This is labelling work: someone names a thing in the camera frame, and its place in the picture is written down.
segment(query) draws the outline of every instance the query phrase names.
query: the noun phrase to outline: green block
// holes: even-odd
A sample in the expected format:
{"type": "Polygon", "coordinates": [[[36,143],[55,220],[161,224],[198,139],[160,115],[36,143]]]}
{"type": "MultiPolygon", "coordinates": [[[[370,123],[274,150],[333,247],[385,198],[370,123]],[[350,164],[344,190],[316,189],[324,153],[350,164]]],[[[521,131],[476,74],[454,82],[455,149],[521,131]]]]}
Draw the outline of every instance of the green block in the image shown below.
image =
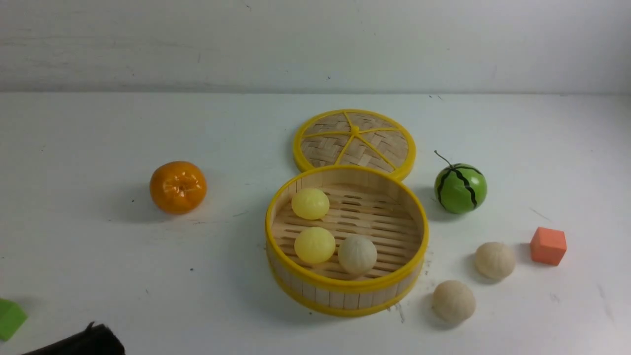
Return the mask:
{"type": "Polygon", "coordinates": [[[9,340],[27,318],[20,305],[0,298],[0,340],[9,340]]]}

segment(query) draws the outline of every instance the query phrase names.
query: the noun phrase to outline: beige ball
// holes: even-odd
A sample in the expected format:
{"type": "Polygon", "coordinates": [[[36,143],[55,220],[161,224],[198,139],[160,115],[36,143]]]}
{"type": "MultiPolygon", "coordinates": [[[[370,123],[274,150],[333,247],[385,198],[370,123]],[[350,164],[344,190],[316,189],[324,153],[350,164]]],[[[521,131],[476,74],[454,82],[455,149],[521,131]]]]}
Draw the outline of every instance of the beige ball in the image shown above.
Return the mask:
{"type": "Polygon", "coordinates": [[[489,279],[502,280],[515,270],[515,254],[503,243],[484,243],[476,250],[475,267],[489,279]]]}
{"type": "Polygon", "coordinates": [[[348,236],[339,244],[338,261],[349,274],[363,275],[377,263],[377,248],[366,237],[348,236]]]}
{"type": "Polygon", "coordinates": [[[432,295],[434,312],[450,324],[458,324],[471,318],[475,307],[473,292],[460,281],[445,281],[436,286],[432,295]]]}

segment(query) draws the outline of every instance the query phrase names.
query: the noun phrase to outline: orange cube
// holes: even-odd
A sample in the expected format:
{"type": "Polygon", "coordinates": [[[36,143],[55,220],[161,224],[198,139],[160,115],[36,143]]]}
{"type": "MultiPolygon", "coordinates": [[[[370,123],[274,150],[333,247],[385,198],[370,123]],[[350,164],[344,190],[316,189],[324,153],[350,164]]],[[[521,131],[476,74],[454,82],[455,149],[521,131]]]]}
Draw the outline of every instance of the orange cube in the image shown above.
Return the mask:
{"type": "Polygon", "coordinates": [[[556,229],[539,227],[530,241],[530,257],[534,262],[557,266],[566,251],[565,232],[556,229]]]}

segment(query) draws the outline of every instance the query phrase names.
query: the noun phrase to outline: toy orange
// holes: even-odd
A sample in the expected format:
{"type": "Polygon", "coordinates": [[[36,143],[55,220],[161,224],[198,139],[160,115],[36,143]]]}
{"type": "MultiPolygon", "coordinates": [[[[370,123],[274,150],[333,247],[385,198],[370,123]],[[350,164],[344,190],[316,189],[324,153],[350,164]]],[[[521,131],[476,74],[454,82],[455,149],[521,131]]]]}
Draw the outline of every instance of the toy orange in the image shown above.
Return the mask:
{"type": "Polygon", "coordinates": [[[206,197],[206,178],[194,164],[175,161],[153,172],[149,189],[159,209],[169,214],[185,214],[206,197]]]}

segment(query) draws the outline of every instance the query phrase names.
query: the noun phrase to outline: toy watermelon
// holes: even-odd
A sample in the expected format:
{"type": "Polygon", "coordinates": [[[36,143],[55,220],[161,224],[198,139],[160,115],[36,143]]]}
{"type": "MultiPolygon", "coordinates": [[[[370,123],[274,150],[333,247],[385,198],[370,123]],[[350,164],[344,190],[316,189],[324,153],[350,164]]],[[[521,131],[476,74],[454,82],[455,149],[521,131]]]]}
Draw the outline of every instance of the toy watermelon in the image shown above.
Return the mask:
{"type": "Polygon", "coordinates": [[[487,180],[469,164],[452,165],[437,151],[434,153],[449,164],[434,182],[434,193],[439,203],[453,214],[465,214],[480,207],[487,197],[487,180]]]}

